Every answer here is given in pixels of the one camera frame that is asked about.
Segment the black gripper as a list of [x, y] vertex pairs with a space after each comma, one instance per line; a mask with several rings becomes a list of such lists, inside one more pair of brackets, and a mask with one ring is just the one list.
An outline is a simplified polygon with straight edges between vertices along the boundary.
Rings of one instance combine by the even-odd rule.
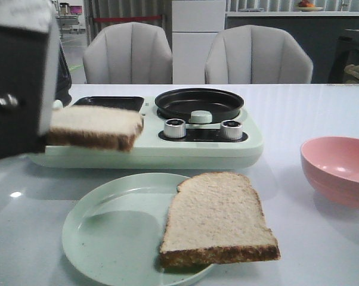
[[59, 50], [50, 1], [0, 1], [0, 160], [44, 151]]

